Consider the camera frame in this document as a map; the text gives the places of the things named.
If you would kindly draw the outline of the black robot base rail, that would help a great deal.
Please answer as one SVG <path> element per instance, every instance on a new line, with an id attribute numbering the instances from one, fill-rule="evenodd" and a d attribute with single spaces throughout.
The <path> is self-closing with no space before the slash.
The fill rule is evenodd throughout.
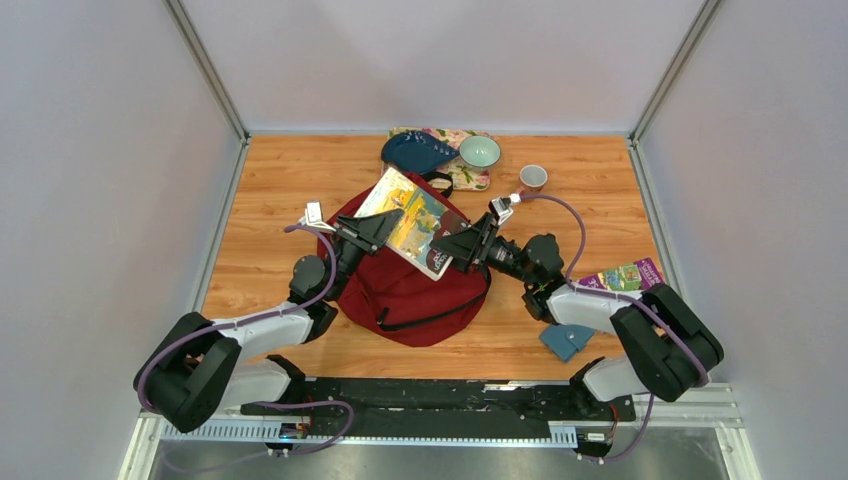
<path id="1" fill-rule="evenodd" d="M 281 401 L 295 405 L 308 440 L 341 430 L 351 439 L 548 440 L 595 455 L 637 418 L 631 397 L 599 402 L 566 381 L 320 377 L 294 381 Z"/>

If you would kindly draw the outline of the yellow and teal paperback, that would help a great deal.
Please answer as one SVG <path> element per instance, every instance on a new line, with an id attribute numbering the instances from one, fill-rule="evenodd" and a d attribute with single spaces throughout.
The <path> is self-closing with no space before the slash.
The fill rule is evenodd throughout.
<path id="1" fill-rule="evenodd" d="M 461 214 L 424 187 L 394 168 L 388 168 L 355 212 L 357 217 L 403 212 L 386 246 L 433 281 L 440 280 L 452 257 L 431 242 L 459 233 L 470 226 Z"/>

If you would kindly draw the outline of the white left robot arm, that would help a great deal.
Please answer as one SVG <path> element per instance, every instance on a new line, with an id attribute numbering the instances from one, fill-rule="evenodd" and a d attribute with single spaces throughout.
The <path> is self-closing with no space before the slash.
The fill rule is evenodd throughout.
<path id="1" fill-rule="evenodd" d="M 403 217 L 393 209 L 327 224 L 310 202 L 289 231 L 306 231 L 322 256 L 300 258 L 281 304 L 229 319 L 183 315 L 136 375 L 143 409 L 162 415 L 181 433 L 202 426 L 222 408 L 269 403 L 291 415 L 304 405 L 302 373 L 273 350 L 322 336 L 338 314 L 337 301 L 363 258 L 378 253 Z"/>

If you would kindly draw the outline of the red student backpack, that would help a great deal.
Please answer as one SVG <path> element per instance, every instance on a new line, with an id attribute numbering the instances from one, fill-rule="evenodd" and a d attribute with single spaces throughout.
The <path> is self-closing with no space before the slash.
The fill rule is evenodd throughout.
<path id="1" fill-rule="evenodd" d="M 449 201 L 449 195 L 431 186 L 427 178 L 405 174 L 437 199 L 469 219 Z M 353 216 L 372 188 L 348 201 L 332 217 Z M 333 253 L 319 244 L 317 253 L 326 258 Z M 335 277 L 327 297 L 353 322 L 389 340 L 412 347 L 437 344 L 466 328 L 488 294 L 491 276 L 486 270 L 462 273 L 451 266 L 443 277 L 433 281 L 386 244 L 375 255 L 365 255 L 350 277 Z"/>

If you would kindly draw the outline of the purple treehouse book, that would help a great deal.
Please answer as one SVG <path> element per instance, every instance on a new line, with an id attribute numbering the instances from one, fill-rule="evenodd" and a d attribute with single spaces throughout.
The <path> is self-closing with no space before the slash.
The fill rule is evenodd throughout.
<path id="1" fill-rule="evenodd" d="M 661 271 L 651 258 L 636 260 L 578 281 L 581 286 L 609 291 L 645 290 L 664 283 Z"/>

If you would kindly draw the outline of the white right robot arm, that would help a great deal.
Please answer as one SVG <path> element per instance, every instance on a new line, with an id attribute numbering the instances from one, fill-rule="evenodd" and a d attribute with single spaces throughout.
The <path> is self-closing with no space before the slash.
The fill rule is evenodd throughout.
<path id="1" fill-rule="evenodd" d="M 431 245 L 463 272 L 488 267 L 521 281 L 525 308 L 536 320 L 617 336 L 623 355 L 597 359 L 573 378 L 570 404 L 580 417 L 596 418 L 612 399 L 633 394 L 674 402 L 705 385 L 724 360 L 721 343 L 671 286 L 632 292 L 583 286 L 567 277 L 555 235 L 537 234 L 518 246 L 498 230 L 486 214 Z"/>

